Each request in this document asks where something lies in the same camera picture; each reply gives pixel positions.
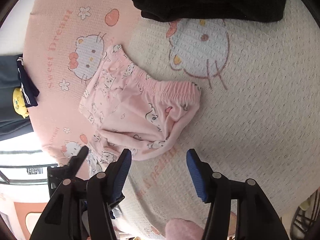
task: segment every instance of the bed sheet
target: bed sheet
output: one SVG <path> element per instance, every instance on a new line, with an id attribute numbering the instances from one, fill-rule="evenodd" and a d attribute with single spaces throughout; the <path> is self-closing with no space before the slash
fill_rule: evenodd
<path id="1" fill-rule="evenodd" d="M 319 187 L 319 40 L 300 0 L 287 0 L 284 19 L 269 24 L 158 23 L 141 19 L 130 0 L 36 0 L 24 52 L 40 90 L 30 119 L 44 150 L 66 163 L 94 133 L 78 111 L 90 81 L 84 70 L 97 68 L 105 48 L 120 43 L 153 78 L 202 88 L 200 110 L 177 144 L 132 163 L 120 206 L 134 233 L 163 239 L 172 218 L 204 227 L 209 206 L 188 174 L 189 148 L 229 179 L 256 179 L 282 215 Z M 91 154 L 96 173 L 105 160 Z M 87 167 L 81 176 L 88 176 Z"/>

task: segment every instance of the blue gripper pad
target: blue gripper pad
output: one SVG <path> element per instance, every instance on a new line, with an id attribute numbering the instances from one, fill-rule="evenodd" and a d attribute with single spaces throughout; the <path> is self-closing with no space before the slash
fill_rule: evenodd
<path id="1" fill-rule="evenodd" d="M 122 189 L 131 166 L 131 160 L 131 151 L 128 150 L 127 155 L 121 164 L 121 167 L 118 171 L 118 174 L 116 175 L 115 182 L 113 184 L 113 194 L 111 196 L 111 202 L 115 202 L 121 196 Z"/>
<path id="2" fill-rule="evenodd" d="M 208 194 L 206 192 L 204 179 L 201 176 L 200 164 L 201 161 L 198 155 L 196 154 L 196 151 L 194 149 L 188 150 L 187 166 L 191 175 L 193 185 L 195 186 L 198 197 L 201 198 L 203 202 L 207 202 Z"/>

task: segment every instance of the window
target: window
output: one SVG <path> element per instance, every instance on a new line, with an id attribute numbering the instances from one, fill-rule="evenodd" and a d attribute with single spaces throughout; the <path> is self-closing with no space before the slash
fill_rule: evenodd
<path id="1" fill-rule="evenodd" d="M 42 169 L 42 167 L 39 167 L 39 168 L 27 168 L 27 173 L 29 175 L 32 175 L 32 174 L 43 174 L 43 169 Z"/>
<path id="2" fill-rule="evenodd" d="M 0 141 L 0 184 L 47 184 L 47 167 L 58 166 L 34 132 Z"/>
<path id="3" fill-rule="evenodd" d="M 0 165 L 0 184 L 39 185 L 47 184 L 47 167 L 57 167 L 56 163 L 34 166 Z"/>

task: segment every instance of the white stripe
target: white stripe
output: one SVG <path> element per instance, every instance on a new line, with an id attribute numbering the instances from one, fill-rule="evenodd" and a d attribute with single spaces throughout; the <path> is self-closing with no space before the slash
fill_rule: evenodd
<path id="1" fill-rule="evenodd" d="M 26 98 L 27 104 L 28 104 L 28 105 L 31 105 L 31 104 L 30 104 L 30 99 L 29 99 L 29 97 L 27 96 L 26 92 L 24 91 L 24 87 L 23 87 L 23 84 L 22 84 L 22 83 L 21 83 L 21 91 L 23 92 L 24 97 Z"/>
<path id="2" fill-rule="evenodd" d="M 22 57 L 18 57 L 17 61 L 21 61 L 21 65 L 23 65 L 23 59 L 22 59 Z"/>
<path id="3" fill-rule="evenodd" d="M 19 68 L 18 68 L 18 71 L 19 71 L 20 80 L 21 80 L 21 73 L 20 73 L 20 69 L 19 69 Z M 21 82 L 21 91 L 22 91 L 22 93 L 24 94 L 24 97 L 25 97 L 25 99 L 26 99 L 26 101 L 27 101 L 27 104 L 28 104 L 28 105 L 31 105 L 31 104 L 30 104 L 30 99 L 29 99 L 28 95 L 26 94 L 26 92 L 24 91 L 24 87 L 23 87 L 22 82 Z"/>

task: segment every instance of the red bow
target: red bow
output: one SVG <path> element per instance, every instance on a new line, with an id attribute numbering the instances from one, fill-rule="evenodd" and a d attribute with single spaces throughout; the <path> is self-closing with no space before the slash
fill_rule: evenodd
<path id="1" fill-rule="evenodd" d="M 69 68 L 70 69 L 75 69 L 78 67 L 79 63 L 77 61 L 77 58 L 79 57 L 78 53 L 72 52 L 69 55 L 70 63 L 69 63 Z"/>

